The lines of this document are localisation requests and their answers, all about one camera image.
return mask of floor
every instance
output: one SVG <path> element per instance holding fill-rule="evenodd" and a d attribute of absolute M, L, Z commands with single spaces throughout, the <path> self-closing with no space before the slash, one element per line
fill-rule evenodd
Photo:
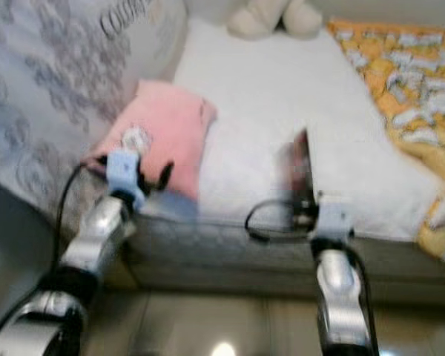
<path fill-rule="evenodd" d="M 313 301 L 105 292 L 84 356 L 321 355 Z M 376 308 L 381 356 L 445 356 L 445 309 Z"/>

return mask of yellow blanket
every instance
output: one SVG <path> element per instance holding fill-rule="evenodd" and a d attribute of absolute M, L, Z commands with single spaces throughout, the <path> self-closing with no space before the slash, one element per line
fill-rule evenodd
<path fill-rule="evenodd" d="M 340 20 L 328 29 L 369 87 L 391 140 L 445 180 L 445 30 Z M 418 242 L 445 260 L 445 193 Z"/>

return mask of white pillow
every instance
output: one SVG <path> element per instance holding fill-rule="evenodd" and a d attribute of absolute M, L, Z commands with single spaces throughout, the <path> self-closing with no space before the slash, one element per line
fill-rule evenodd
<path fill-rule="evenodd" d="M 185 29 L 182 0 L 0 1 L 0 183 L 54 214 L 138 80 L 172 77 Z"/>

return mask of pink towel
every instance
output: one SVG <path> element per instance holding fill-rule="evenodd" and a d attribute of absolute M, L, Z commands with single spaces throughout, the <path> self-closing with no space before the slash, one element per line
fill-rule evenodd
<path fill-rule="evenodd" d="M 197 200 L 202 150 L 215 116 L 215 107 L 197 95 L 165 82 L 141 80 L 135 99 L 91 156 L 119 147 L 138 151 L 140 171 L 150 182 L 173 161 L 168 188 Z"/>

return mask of black cable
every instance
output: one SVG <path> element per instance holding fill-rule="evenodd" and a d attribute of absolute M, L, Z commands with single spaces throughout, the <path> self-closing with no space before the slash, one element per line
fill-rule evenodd
<path fill-rule="evenodd" d="M 61 197 L 59 198 L 58 210 L 56 212 L 56 230 L 54 233 L 54 240 L 53 240 L 53 259 L 51 260 L 51 267 L 50 267 L 51 271 L 56 269 L 58 262 L 59 262 L 59 246 L 61 243 L 62 213 L 65 209 L 67 193 L 69 192 L 71 184 L 73 184 L 73 181 L 78 176 L 78 174 L 81 173 L 81 170 L 85 166 L 86 166 L 85 163 L 79 163 L 73 169 L 73 172 L 71 173 L 69 178 L 67 178 L 65 188 L 63 189 L 63 191 L 61 193 Z"/>
<path fill-rule="evenodd" d="M 297 231 L 286 229 L 285 231 L 271 231 L 270 234 L 267 234 L 268 229 L 262 229 L 262 228 L 255 229 L 249 226 L 251 218 L 254 216 L 254 214 L 261 208 L 264 208 L 269 205 L 284 205 L 291 208 L 293 206 L 293 202 L 290 200 L 266 200 L 264 202 L 260 202 L 259 204 L 255 205 L 247 215 L 244 222 L 244 229 L 248 233 L 251 239 L 256 240 L 260 243 L 308 242 L 307 240 L 308 231 L 306 229 L 300 229 Z"/>
<path fill-rule="evenodd" d="M 374 312 L 372 310 L 372 305 L 371 305 L 371 289 L 369 286 L 366 267 L 365 267 L 361 257 L 359 256 L 359 254 L 357 254 L 357 252 L 355 250 L 346 246 L 345 251 L 348 254 L 348 258 L 355 262 L 355 264 L 357 265 L 357 267 L 359 268 L 359 271 L 361 273 L 361 278 L 363 280 L 364 299 L 366 302 L 366 310 L 368 313 L 369 335 L 371 338 L 372 351 L 374 352 L 375 356 L 378 356 L 379 355 L 378 336 L 376 335 Z"/>
<path fill-rule="evenodd" d="M 137 277 L 134 267 L 132 266 L 132 262 L 130 259 L 131 250 L 131 244 L 128 241 L 125 241 L 122 247 L 122 262 L 127 266 L 127 271 L 131 276 L 133 282 L 135 283 L 136 287 L 138 289 L 144 289 L 143 284 L 140 282 L 140 279 Z"/>

